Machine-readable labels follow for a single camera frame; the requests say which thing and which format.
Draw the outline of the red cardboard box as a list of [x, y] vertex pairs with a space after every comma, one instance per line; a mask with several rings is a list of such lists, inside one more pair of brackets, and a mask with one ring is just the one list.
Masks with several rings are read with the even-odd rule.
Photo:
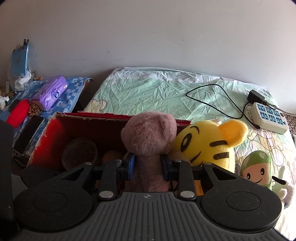
[[146, 111], [117, 114], [61, 114], [50, 119], [29, 159], [29, 167], [69, 170], [81, 162], [100, 161], [108, 151], [140, 156], [167, 154], [187, 120]]

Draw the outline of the brown round basket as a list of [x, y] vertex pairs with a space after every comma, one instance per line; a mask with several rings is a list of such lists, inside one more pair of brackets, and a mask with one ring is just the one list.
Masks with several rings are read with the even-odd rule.
[[63, 150], [62, 164], [66, 170], [70, 170], [86, 162], [94, 163], [96, 157], [97, 147], [92, 140], [75, 138]]

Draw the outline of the white bunny plush plaid ears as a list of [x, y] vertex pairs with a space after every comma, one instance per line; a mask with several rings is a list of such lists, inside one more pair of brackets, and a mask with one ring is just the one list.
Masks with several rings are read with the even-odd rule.
[[295, 186], [294, 185], [287, 182], [285, 185], [280, 186], [280, 189], [279, 189], [277, 195], [280, 198], [284, 209], [286, 209], [290, 206], [290, 204], [293, 200], [294, 194], [295, 194]]

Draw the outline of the red oval case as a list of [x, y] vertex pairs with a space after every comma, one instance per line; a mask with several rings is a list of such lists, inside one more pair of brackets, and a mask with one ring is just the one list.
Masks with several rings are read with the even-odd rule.
[[30, 102], [27, 99], [21, 100], [10, 113], [6, 123], [17, 129], [27, 118], [30, 110]]

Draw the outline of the cartoon print bed sheet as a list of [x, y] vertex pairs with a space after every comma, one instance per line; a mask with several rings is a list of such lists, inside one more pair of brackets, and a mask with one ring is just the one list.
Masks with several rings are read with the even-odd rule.
[[[267, 90], [235, 80], [179, 71], [122, 69], [107, 77], [85, 111], [130, 116], [158, 111], [172, 114], [176, 120], [188, 121], [188, 126], [198, 121], [213, 121], [220, 125], [228, 120], [239, 120], [247, 125], [245, 111], [252, 107], [247, 93], [252, 89], [272, 101]], [[295, 186], [295, 145], [290, 132], [281, 135], [257, 125], [247, 127], [245, 141], [234, 148], [235, 168], [239, 168], [237, 175], [241, 177], [243, 160], [251, 152], [260, 150], [271, 156], [271, 175]], [[278, 195], [280, 186], [272, 180], [271, 191]], [[276, 229], [286, 237], [295, 232], [295, 194], [288, 208], [282, 206]]]

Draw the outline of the black power adapter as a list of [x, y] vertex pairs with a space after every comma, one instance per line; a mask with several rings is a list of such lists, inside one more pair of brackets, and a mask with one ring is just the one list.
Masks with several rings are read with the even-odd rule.
[[263, 104], [265, 101], [265, 97], [262, 96], [260, 93], [255, 91], [254, 89], [250, 90], [248, 96], [247, 96], [248, 102], [251, 104], [254, 104], [255, 102]]

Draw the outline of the pink bear plush toy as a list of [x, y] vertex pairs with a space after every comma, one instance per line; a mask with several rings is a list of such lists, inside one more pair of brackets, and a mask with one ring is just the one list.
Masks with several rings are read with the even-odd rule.
[[167, 155], [177, 135], [172, 114], [143, 112], [130, 118], [121, 131], [128, 152], [135, 155], [135, 173], [130, 190], [135, 192], [167, 192], [160, 157]]

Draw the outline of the purple tissue pack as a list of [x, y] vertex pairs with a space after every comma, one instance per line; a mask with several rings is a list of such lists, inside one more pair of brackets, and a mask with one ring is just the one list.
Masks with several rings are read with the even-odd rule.
[[32, 103], [37, 105], [41, 111], [48, 111], [57, 99], [65, 92], [68, 83], [64, 76], [51, 77], [36, 92]]

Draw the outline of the blue checkered towel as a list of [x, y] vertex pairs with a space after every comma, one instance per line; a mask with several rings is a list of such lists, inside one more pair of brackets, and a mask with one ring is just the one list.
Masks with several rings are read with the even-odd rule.
[[[50, 108], [49, 111], [41, 111], [39, 112], [39, 116], [44, 118], [41, 126], [38, 128], [35, 133], [33, 139], [31, 140], [27, 151], [32, 152], [37, 144], [44, 128], [47, 125], [47, 122], [50, 120], [52, 115], [56, 112], [60, 113], [70, 113], [73, 111], [81, 93], [87, 84], [93, 81], [93, 79], [88, 77], [75, 77], [75, 78], [67, 78], [68, 87], [65, 92], [58, 98], [58, 100], [54, 103], [54, 105]], [[24, 91], [17, 92], [15, 96], [13, 96], [5, 109], [1, 111], [4, 113], [9, 110], [10, 105], [14, 100], [31, 100], [33, 96], [37, 93], [37, 91], [43, 86], [45, 81], [31, 81], [29, 82], [29, 86], [26, 87]]]

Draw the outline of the black smartphone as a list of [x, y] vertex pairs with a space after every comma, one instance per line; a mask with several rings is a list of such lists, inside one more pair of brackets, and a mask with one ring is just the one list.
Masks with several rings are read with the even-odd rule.
[[16, 153], [24, 155], [30, 142], [43, 122], [44, 118], [42, 116], [34, 115], [31, 117], [14, 145], [14, 151]]

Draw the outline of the white blue power strip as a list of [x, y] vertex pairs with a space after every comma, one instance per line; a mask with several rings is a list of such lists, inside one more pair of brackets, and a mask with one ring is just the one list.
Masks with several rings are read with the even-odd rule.
[[250, 112], [253, 122], [264, 130], [279, 134], [284, 134], [288, 130], [285, 115], [277, 109], [255, 102]]

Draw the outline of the yellow tiger plush toy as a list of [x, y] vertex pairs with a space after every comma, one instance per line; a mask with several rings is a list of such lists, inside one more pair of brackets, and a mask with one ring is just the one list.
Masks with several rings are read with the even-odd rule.
[[169, 159], [187, 161], [192, 166], [210, 162], [234, 172], [234, 148], [245, 141], [247, 134], [248, 127], [240, 120], [220, 125], [211, 120], [198, 121], [178, 133]]

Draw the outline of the green hooded doll plush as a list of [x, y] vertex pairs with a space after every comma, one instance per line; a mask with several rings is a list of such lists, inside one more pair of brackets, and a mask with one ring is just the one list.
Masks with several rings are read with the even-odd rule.
[[271, 156], [264, 151], [251, 152], [243, 160], [240, 172], [241, 177], [269, 189], [272, 180], [280, 185], [286, 184], [281, 178], [271, 175]]

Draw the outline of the blue hanging pouch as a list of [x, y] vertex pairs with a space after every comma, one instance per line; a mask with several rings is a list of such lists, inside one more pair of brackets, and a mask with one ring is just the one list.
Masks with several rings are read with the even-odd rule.
[[11, 54], [11, 75], [13, 77], [25, 76], [28, 70], [29, 39], [24, 39], [23, 44], [17, 44]]

